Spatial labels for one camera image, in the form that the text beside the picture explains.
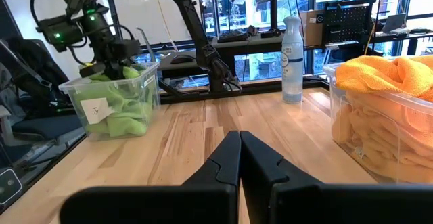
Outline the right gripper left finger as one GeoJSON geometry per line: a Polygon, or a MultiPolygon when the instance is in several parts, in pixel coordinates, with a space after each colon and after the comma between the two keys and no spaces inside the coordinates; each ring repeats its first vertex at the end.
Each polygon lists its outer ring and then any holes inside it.
{"type": "Polygon", "coordinates": [[[61,223],[237,223],[241,139],[229,132],[184,183],[91,187],[72,194],[61,223]]]}

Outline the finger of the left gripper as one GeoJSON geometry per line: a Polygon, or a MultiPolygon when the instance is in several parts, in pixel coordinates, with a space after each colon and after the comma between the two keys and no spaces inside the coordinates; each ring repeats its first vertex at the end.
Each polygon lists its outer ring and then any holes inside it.
{"type": "Polygon", "coordinates": [[[118,62],[108,62],[105,64],[105,75],[110,80],[124,79],[123,66],[118,62]]]}
{"type": "Polygon", "coordinates": [[[82,78],[92,76],[99,72],[103,72],[105,70],[105,65],[103,63],[95,63],[95,64],[84,64],[80,67],[80,76],[82,78]]]}

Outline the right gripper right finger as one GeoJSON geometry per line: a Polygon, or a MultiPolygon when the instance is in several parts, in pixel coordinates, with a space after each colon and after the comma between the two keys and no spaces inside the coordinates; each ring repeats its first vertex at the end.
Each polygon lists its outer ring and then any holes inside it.
{"type": "Polygon", "coordinates": [[[330,184],[248,131],[240,177],[251,223],[432,224],[432,186],[330,184]]]}

